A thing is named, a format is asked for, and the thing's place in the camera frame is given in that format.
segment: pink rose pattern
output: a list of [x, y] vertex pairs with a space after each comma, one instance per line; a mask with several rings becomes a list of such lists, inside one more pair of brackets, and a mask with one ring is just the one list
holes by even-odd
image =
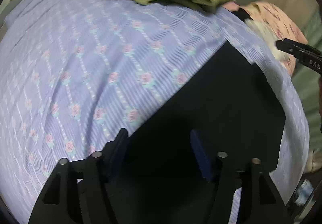
[[83, 55], [83, 53], [84, 53], [84, 46], [83, 45], [76, 47], [75, 54], [77, 57], [81, 57]]
[[104, 109], [102, 108], [96, 108], [95, 112], [94, 112], [94, 119], [98, 122], [98, 123], [102, 123], [103, 119], [104, 119]]
[[175, 83], [177, 83], [179, 86], [182, 86], [187, 82], [187, 76], [183, 72], [179, 72], [179, 70], [175, 69], [172, 73], [172, 78]]
[[132, 47], [132, 44], [126, 44], [123, 49], [122, 49], [123, 53], [125, 55], [130, 55], [133, 51], [133, 47]]
[[156, 53], [163, 53], [164, 50], [163, 50], [163, 45], [161, 43], [161, 41], [154, 41], [151, 43], [151, 47], [152, 49], [156, 52]]
[[55, 102], [53, 105], [52, 105], [52, 108], [51, 108], [51, 112], [52, 112], [52, 115], [53, 116], [57, 116], [57, 115], [59, 115], [59, 113], [58, 113], [58, 104], [57, 104], [57, 102]]
[[38, 141], [38, 134], [35, 129], [31, 129], [29, 135], [35, 142]]
[[61, 75], [61, 80], [64, 85], [70, 82], [70, 75], [68, 71], [64, 71]]
[[69, 141], [66, 143], [65, 145], [65, 150], [68, 152], [68, 153], [72, 153], [74, 151], [74, 142], [72, 141]]
[[142, 30], [144, 28], [144, 25], [140, 21], [133, 21], [132, 27], [135, 28], [136, 30]]
[[118, 78], [119, 74], [117, 72], [112, 72], [108, 77], [109, 84], [114, 84], [115, 82], [117, 82]]
[[140, 79], [141, 79], [141, 83], [144, 86], [148, 86], [152, 83], [152, 74], [149, 72], [145, 72], [141, 74]]
[[137, 109], [127, 109], [125, 111], [124, 121], [132, 124], [133, 126], [139, 126], [142, 124], [142, 119]]
[[138, 117], [139, 117], [139, 113], [137, 112], [137, 110], [131, 110], [128, 113], [128, 121], [129, 122], [136, 121]]
[[46, 135], [45, 141], [49, 148], [52, 148], [54, 146], [54, 138], [50, 133]]
[[75, 105], [72, 105], [71, 107], [70, 107], [70, 111], [71, 111], [71, 115], [73, 116], [73, 117], [76, 117], [76, 116], [78, 116], [79, 115], [79, 113], [80, 113], [80, 106], [78, 105], [78, 104], [75, 104]]
[[106, 52], [106, 45], [104, 45], [104, 46], [97, 46], [96, 47], [96, 52], [98, 54], [104, 54]]
[[185, 52], [188, 55], [193, 55], [196, 52], [196, 48], [192, 45], [185, 46]]

